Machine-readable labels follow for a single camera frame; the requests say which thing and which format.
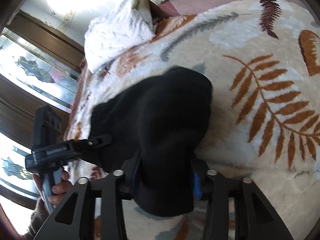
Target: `human hand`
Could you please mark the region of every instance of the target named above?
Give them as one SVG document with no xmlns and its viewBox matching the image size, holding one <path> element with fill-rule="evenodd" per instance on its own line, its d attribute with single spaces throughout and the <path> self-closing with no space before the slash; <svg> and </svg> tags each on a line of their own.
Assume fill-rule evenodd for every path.
<svg viewBox="0 0 320 240">
<path fill-rule="evenodd" d="M 42 200 L 44 200 L 43 195 L 42 195 L 42 181 L 41 181 L 40 177 L 36 174 L 33 174 L 32 177 L 36 183 L 36 188 L 38 189 Z M 70 176 L 69 176 L 68 172 L 62 171 L 62 174 L 61 174 L 62 182 L 60 182 L 59 184 L 52 187 L 52 192 L 55 193 L 56 195 L 50 196 L 49 201 L 52 204 L 54 204 L 54 207 L 56 207 L 59 204 L 59 202 L 65 196 L 66 192 L 69 189 L 71 189 L 72 183 L 70 181 L 68 181 L 69 177 Z"/>
</svg>

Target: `gray handle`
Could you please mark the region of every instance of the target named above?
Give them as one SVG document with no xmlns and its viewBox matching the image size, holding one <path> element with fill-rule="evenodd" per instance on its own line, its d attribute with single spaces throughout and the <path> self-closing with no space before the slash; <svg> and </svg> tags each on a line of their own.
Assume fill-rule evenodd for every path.
<svg viewBox="0 0 320 240">
<path fill-rule="evenodd" d="M 63 168 L 59 168 L 57 171 L 54 171 L 53 173 L 43 175 L 42 194 L 44 198 L 44 203 L 47 207 L 49 214 L 51 214 L 54 210 L 54 206 L 48 198 L 54 195 L 54 193 L 52 192 L 52 187 L 61 182 L 62 171 Z"/>
</svg>

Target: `fleece blanket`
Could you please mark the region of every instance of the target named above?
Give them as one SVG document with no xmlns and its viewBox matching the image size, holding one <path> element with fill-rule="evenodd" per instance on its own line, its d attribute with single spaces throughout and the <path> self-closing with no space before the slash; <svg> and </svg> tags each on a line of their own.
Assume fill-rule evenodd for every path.
<svg viewBox="0 0 320 240">
<path fill-rule="evenodd" d="M 236 1 L 162 22 L 157 36 L 104 70 L 84 70 L 66 139 L 87 138 L 95 105 L 173 65 L 214 87 L 209 130 L 196 149 L 227 177 L 249 176 L 295 240 L 320 217 L 320 29 L 284 0 Z M 230 205 L 230 238 L 232 205 Z M 128 238 L 200 238 L 205 206 L 176 218 L 152 217 L 124 202 Z"/>
</svg>

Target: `silver screw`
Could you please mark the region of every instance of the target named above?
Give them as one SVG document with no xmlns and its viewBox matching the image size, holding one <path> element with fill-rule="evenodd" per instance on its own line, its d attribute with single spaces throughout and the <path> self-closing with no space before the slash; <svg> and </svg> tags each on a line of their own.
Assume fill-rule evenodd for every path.
<svg viewBox="0 0 320 240">
<path fill-rule="evenodd" d="M 86 184 L 87 182 L 88 182 L 88 179 L 85 177 L 78 179 L 78 183 L 81 185 Z"/>
<path fill-rule="evenodd" d="M 113 172 L 113 175 L 115 175 L 115 176 L 121 176 L 122 174 L 124 174 L 124 171 L 122 171 L 122 170 L 116 170 Z"/>
<path fill-rule="evenodd" d="M 216 170 L 207 170 L 207 174 L 210 176 L 215 176 L 218 174 L 218 172 Z"/>
<path fill-rule="evenodd" d="M 249 177 L 244 177 L 242 179 L 242 181 L 245 183 L 245 184 L 250 184 L 252 182 L 252 179 L 250 179 Z"/>
</svg>

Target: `bed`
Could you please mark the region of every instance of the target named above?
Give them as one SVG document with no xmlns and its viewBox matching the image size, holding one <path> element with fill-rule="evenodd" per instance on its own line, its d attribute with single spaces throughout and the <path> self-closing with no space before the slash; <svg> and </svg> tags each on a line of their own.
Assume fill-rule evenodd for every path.
<svg viewBox="0 0 320 240">
<path fill-rule="evenodd" d="M 198 71 L 214 90 L 197 156 L 229 178 L 252 178 L 303 240 L 320 217 L 320 29 L 312 22 L 306 9 L 284 0 L 235 1 L 164 20 L 154 38 L 83 69 L 65 139 L 87 138 L 94 106 L 144 78 L 174 65 Z M 75 182 L 96 168 L 80 161 L 70 169 Z M 159 218 L 124 201 L 124 218 L 130 240 L 196 239 L 205 203 Z M 232 199 L 229 218 L 233 239 Z"/>
</svg>

